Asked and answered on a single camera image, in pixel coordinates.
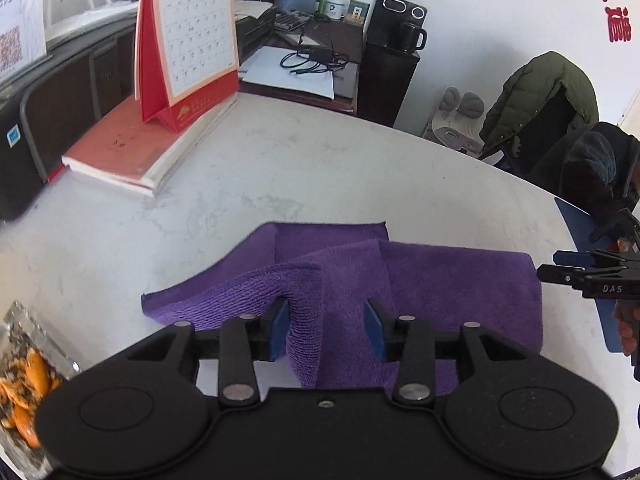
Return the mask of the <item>operator right hand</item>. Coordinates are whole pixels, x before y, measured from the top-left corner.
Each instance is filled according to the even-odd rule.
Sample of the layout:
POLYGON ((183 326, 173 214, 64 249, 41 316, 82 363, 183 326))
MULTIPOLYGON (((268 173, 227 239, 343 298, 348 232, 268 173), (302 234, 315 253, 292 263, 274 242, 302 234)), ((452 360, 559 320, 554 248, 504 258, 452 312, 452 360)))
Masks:
POLYGON ((640 320, 639 307, 623 307, 619 302, 615 306, 614 316, 617 322, 620 348, 625 356, 631 356, 638 348, 638 336, 634 333, 634 323, 640 320))

